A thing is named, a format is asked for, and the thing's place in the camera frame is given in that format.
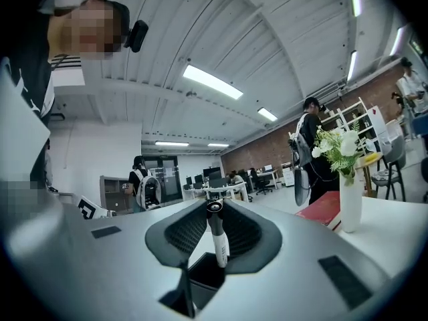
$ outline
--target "yellow object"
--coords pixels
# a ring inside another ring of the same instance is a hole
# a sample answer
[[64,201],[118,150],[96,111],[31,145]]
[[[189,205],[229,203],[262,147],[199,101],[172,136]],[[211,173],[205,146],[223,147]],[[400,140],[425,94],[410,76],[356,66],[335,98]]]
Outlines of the yellow object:
[[366,162],[370,162],[370,161],[373,161],[376,158],[377,158],[377,153],[372,153],[372,154],[369,154],[368,156],[366,156],[366,158],[364,160]]

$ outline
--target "white wall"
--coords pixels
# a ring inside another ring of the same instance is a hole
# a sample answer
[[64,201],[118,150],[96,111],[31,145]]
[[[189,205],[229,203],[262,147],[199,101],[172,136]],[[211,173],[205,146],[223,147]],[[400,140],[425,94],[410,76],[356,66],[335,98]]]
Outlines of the white wall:
[[183,185],[186,184],[186,177],[192,177],[192,181],[195,182],[195,176],[203,173],[203,169],[209,167],[220,167],[221,174],[224,176],[223,164],[221,163],[220,156],[177,156],[179,164],[180,184],[183,189]]
[[101,205],[100,176],[128,178],[141,154],[140,123],[51,122],[53,186]]

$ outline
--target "computer monitor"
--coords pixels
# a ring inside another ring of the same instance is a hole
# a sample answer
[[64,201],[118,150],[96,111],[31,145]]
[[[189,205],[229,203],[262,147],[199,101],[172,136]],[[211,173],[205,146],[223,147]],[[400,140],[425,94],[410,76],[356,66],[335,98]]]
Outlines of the computer monitor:
[[210,174],[216,173],[217,171],[220,172],[220,177],[221,177],[221,169],[220,169],[220,167],[203,169],[203,176],[204,177],[209,177]]
[[195,183],[203,183],[202,175],[195,176]]
[[209,174],[209,180],[212,181],[214,179],[220,179],[221,178],[221,171],[215,171],[213,173]]
[[221,188],[227,186],[227,179],[213,179],[209,180],[210,188]]

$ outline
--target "backpack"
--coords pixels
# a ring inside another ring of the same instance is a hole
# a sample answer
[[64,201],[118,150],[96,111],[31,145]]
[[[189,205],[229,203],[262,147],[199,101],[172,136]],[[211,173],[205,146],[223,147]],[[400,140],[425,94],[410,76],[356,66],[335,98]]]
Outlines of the backpack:
[[143,177],[142,173],[136,169],[134,170],[136,176],[140,179],[140,184],[136,192],[136,202],[143,209],[147,209],[151,205],[158,205],[161,203],[161,185],[159,181],[154,178],[149,170],[147,176]]
[[308,113],[305,113],[297,123],[296,133],[294,133],[291,141],[292,157],[294,165],[298,164],[299,167],[310,163],[312,161],[312,154],[308,143],[306,142],[303,134],[300,133],[300,129],[303,126],[303,122]]

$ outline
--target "wall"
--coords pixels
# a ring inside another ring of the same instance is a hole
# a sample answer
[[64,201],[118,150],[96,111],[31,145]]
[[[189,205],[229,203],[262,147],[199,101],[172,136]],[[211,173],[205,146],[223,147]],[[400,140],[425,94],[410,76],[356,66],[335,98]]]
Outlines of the wall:
[[221,168],[221,174],[224,176],[223,165],[221,164],[220,156],[177,156],[180,173],[180,184],[181,188],[186,184],[186,177],[192,177],[192,181],[195,182],[195,176],[203,173],[203,169],[209,167]]
[[76,120],[51,122],[49,128],[53,186],[99,205],[100,176],[128,178],[141,153],[142,124]]
[[[395,118],[397,104],[391,100],[391,93],[398,90],[395,82],[403,75],[400,65],[397,65],[372,81],[347,93],[342,101],[336,100],[327,107],[336,111],[337,108],[345,108],[358,101],[361,97],[367,108],[379,106],[385,122]],[[276,169],[281,169],[281,164],[291,159],[288,147],[288,132],[296,131],[297,120],[287,124],[257,140],[241,146],[221,156],[225,171],[249,169],[251,167],[261,168],[272,164]]]

